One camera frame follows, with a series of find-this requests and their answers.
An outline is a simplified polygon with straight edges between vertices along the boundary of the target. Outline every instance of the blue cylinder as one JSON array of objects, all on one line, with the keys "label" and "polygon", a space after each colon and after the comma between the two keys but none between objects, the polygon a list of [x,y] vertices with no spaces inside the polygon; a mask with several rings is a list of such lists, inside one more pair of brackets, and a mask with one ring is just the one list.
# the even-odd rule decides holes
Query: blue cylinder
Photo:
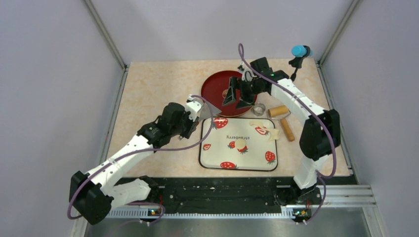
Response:
[{"label": "blue cylinder", "polygon": [[307,49],[303,45],[296,45],[291,49],[291,53],[295,57],[300,58],[307,53]]}]

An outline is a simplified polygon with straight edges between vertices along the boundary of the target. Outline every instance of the beige table surface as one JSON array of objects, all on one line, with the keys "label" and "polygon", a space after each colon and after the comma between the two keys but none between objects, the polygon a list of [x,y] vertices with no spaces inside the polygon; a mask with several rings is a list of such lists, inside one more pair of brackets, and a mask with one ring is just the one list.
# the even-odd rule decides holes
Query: beige table surface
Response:
[{"label": "beige table surface", "polygon": [[[283,70],[289,75],[293,68],[288,65],[289,59],[269,59],[269,65],[274,71]],[[233,70],[239,65],[239,60],[210,61],[174,61],[174,62],[133,62],[129,67],[124,92],[121,99],[115,129],[109,148],[108,157],[121,149],[139,130],[142,125],[154,121],[169,102],[184,105],[189,94],[200,95],[201,86],[212,74]],[[324,108],[328,108],[326,97],[317,73],[313,59],[305,59],[297,73],[295,85],[311,100]],[[258,102],[267,109],[282,105],[282,103],[267,93],[260,94]],[[255,118],[249,111],[244,118]],[[303,154],[299,148],[302,125],[296,117],[290,115],[288,122],[294,132],[295,141],[288,142],[283,132],[277,140],[278,168],[271,172],[239,171],[206,169],[198,162],[199,146],[180,152],[157,152],[137,164],[126,177],[148,175],[150,177],[255,177],[255,176],[293,176],[300,164]],[[172,138],[165,148],[179,148],[192,145],[200,139],[200,127],[189,140],[179,141]],[[346,161],[341,147],[337,148],[336,175],[347,176]],[[332,158],[326,162],[322,172],[330,174]]]}]

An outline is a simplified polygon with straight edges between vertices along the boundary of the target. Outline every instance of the red plate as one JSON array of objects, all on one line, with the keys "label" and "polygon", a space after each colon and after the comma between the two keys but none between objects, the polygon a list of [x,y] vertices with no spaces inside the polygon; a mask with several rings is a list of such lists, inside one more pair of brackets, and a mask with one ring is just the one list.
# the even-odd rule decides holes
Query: red plate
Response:
[{"label": "red plate", "polygon": [[[230,77],[241,78],[242,74],[236,71],[221,71],[212,74],[204,82],[201,88],[201,95],[207,99],[211,104],[221,110],[218,115],[224,117],[237,117],[251,109],[251,107],[236,109],[236,105],[239,100],[236,100],[233,104],[222,106],[222,102],[227,94],[227,89],[230,84]],[[240,97],[240,91],[236,90],[237,97]]]}]

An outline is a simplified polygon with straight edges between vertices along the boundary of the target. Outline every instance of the metal cookie cutter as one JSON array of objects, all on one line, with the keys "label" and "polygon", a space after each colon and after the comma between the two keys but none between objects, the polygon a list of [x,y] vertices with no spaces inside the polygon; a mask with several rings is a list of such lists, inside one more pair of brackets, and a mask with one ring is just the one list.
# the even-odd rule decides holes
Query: metal cookie cutter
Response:
[{"label": "metal cookie cutter", "polygon": [[253,114],[256,116],[262,116],[265,113],[265,110],[266,110],[265,105],[261,103],[255,104],[251,109]]}]

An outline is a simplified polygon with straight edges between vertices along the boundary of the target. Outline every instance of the white tray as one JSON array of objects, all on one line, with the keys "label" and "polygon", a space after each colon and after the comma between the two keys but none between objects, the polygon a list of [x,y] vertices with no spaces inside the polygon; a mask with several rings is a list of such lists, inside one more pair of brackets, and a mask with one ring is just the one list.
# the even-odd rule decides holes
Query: white tray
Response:
[{"label": "white tray", "polygon": [[[268,141],[270,134],[257,131],[249,125],[257,120],[267,128],[275,124],[263,118],[214,118],[215,125],[209,136],[200,146],[199,162],[204,168],[272,171],[278,166],[276,141]],[[201,137],[205,134],[211,120],[203,121]],[[242,138],[246,148],[240,151],[231,142]]]}]

